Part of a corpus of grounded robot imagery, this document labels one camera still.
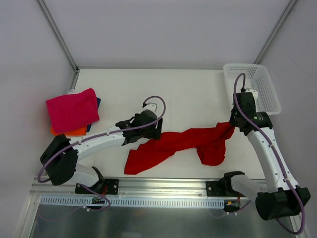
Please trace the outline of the red t shirt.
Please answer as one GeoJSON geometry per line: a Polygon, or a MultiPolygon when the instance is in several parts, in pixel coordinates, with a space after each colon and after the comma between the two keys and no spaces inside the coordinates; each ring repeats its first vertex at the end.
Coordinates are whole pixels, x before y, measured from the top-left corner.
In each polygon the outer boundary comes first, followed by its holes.
{"type": "Polygon", "coordinates": [[[193,148],[203,165],[218,166],[225,160],[225,142],[232,137],[234,130],[229,122],[219,122],[215,127],[164,132],[159,140],[150,139],[129,151],[124,174],[137,175],[159,165],[178,151],[193,148]]]}

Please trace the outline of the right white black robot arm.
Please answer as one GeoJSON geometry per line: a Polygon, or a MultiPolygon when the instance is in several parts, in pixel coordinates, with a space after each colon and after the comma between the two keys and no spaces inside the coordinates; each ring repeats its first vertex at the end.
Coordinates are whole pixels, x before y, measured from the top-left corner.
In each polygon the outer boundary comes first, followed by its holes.
{"type": "Polygon", "coordinates": [[[256,205],[263,220],[280,219],[304,213],[311,195],[300,187],[289,171],[276,144],[272,122],[266,112],[257,112],[251,92],[233,94],[230,124],[240,130],[253,146],[264,173],[266,186],[242,171],[227,172],[219,187],[227,196],[238,193],[256,205]]]}

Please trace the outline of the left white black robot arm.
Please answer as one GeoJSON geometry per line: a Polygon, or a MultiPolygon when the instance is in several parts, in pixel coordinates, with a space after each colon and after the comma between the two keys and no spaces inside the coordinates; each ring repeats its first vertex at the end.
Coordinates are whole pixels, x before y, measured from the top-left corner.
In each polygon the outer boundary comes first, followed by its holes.
{"type": "Polygon", "coordinates": [[[82,159],[112,147],[135,143],[141,138],[160,139],[163,118],[145,109],[132,118],[117,122],[111,128],[97,134],[77,138],[56,136],[40,157],[48,181],[54,186],[75,182],[77,194],[101,194],[108,183],[95,166],[86,167],[82,159]]]}

